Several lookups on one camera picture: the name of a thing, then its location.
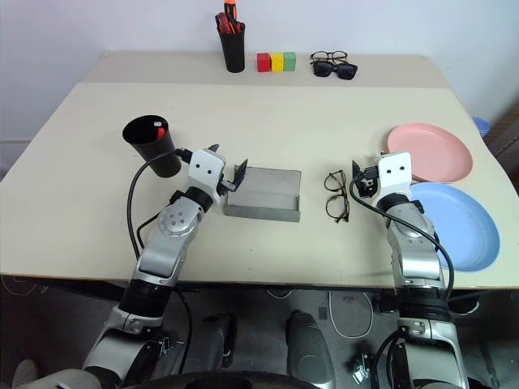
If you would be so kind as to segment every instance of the green block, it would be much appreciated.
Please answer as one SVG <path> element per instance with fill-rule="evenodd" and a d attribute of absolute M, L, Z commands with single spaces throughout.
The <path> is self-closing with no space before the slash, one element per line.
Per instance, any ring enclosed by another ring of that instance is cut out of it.
<path fill-rule="evenodd" d="M 283 71 L 295 71 L 295 53 L 283 53 Z"/>

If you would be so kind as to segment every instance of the orange marker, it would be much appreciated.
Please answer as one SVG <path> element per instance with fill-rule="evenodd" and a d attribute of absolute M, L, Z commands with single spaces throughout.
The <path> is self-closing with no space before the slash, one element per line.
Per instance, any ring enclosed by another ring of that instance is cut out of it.
<path fill-rule="evenodd" d="M 236 0 L 224 1 L 224 13 L 231 14 L 234 20 L 238 20 L 238 12 L 236 11 Z"/>

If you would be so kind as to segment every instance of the blue plate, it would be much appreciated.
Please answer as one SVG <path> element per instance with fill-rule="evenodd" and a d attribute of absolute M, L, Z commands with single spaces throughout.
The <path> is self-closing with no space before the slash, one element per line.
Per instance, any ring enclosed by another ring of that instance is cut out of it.
<path fill-rule="evenodd" d="M 500 252 L 500 235 L 480 203 L 461 190 L 434 182 L 412 185 L 411 198 L 422 203 L 455 270 L 481 271 L 494 263 Z"/>

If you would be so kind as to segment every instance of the black cup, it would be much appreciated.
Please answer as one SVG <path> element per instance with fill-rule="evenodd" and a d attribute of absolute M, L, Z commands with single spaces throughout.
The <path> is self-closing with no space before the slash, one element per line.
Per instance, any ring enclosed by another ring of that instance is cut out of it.
<path fill-rule="evenodd" d="M 122 137 L 147 162 L 155 156 L 175 149 L 169 133 L 168 122 L 156 115 L 133 119 L 122 130 Z M 155 160 L 150 166 L 159 177 L 172 177 L 182 167 L 179 158 L 173 153 Z"/>
<path fill-rule="evenodd" d="M 239 73 L 245 69 L 245 24 L 241 23 L 241 27 L 242 31 L 236 34 L 218 32 L 224 52 L 225 66 L 231 73 Z"/>

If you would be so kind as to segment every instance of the glasses frame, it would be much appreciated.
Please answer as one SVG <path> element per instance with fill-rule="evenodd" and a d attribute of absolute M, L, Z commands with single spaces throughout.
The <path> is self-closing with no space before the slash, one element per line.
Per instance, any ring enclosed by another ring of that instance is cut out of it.
<path fill-rule="evenodd" d="M 329 179 L 333 179 L 339 184 L 338 188 L 332 188 L 329 184 L 327 185 L 327 182 Z M 332 219 L 335 220 L 336 223 L 339 223 L 341 220 L 345 221 L 346 223 L 350 221 L 350 201 L 348 200 L 348 192 L 346 189 L 346 174 L 344 171 L 337 170 L 333 173 L 328 173 L 328 176 L 324 179 L 324 188 L 326 190 L 329 190 L 331 192 L 337 193 L 328 198 L 326 201 L 326 214 L 330 216 Z M 344 201 L 344 211 L 341 213 L 340 216 L 334 216 L 330 213 L 328 210 L 328 206 L 332 201 L 335 201 L 339 199 L 340 197 L 343 198 Z"/>
<path fill-rule="evenodd" d="M 324 57 L 317 58 L 316 55 L 319 53 L 326 54 L 326 58 L 324 58 Z M 332 51 L 332 52 L 316 51 L 315 53 L 313 53 L 310 56 L 310 59 L 312 60 L 311 63 L 313 63 L 315 61 L 321 61 L 321 62 L 330 62 L 331 61 L 333 64 L 337 64 L 338 62 L 339 62 L 339 64 L 341 64 L 341 63 L 348 63 L 346 61 L 347 58 L 348 58 L 348 53 L 345 51 L 340 51 L 340 50 Z"/>

